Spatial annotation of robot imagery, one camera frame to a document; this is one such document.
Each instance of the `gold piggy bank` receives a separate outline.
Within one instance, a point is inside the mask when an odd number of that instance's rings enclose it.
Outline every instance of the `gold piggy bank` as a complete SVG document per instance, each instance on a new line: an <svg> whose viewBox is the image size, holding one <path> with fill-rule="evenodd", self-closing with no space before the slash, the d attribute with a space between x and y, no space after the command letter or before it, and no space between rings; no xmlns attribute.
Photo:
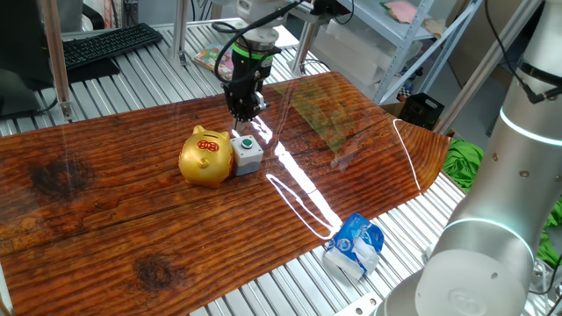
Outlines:
<svg viewBox="0 0 562 316"><path fill-rule="evenodd" d="M228 132L207 131L195 126L179 155L179 169L187 183L218 188L234 163Z"/></svg>

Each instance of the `wooden table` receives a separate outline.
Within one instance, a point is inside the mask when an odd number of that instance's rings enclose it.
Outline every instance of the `wooden table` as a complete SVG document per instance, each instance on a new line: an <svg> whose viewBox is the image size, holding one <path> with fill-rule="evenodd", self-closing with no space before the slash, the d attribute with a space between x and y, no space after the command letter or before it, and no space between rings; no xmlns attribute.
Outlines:
<svg viewBox="0 0 562 316"><path fill-rule="evenodd" d="M185 315L325 242L319 220L414 198L447 153L449 139L394 122L337 73L263 95L245 132L262 166L217 190L185 183L177 157L195 125L232 129L223 96L0 139L16 314Z"/></svg>

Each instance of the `piggy bank ear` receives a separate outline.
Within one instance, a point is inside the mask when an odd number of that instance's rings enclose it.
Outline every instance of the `piggy bank ear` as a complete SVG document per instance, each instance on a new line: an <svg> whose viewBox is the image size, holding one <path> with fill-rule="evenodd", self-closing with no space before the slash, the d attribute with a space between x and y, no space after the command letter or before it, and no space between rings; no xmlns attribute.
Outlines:
<svg viewBox="0 0 562 316"><path fill-rule="evenodd" d="M193 133L202 133L205 131L205 128L203 128L203 126L195 126L195 128L193 128Z"/></svg>
<svg viewBox="0 0 562 316"><path fill-rule="evenodd" d="M222 136L223 139L230 140L230 134L228 132L222 132L222 133L219 133L219 134L220 134L220 136Z"/></svg>

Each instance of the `keyboard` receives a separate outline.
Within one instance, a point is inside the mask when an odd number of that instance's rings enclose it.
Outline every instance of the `keyboard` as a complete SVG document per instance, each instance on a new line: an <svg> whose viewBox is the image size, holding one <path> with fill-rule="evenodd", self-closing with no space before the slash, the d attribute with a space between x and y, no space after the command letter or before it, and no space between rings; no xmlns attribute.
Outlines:
<svg viewBox="0 0 562 316"><path fill-rule="evenodd" d="M77 68L93 61L132 51L162 40L163 36L152 27L140 23L92 36L62 43L67 69Z"/></svg>

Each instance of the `button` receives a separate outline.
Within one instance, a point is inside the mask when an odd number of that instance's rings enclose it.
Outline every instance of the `button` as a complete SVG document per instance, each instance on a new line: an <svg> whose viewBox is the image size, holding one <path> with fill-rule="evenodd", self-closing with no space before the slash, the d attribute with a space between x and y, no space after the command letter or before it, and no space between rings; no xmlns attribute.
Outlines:
<svg viewBox="0 0 562 316"><path fill-rule="evenodd" d="M243 140L242 141L242 148L244 149L250 149L252 148L252 140Z"/></svg>

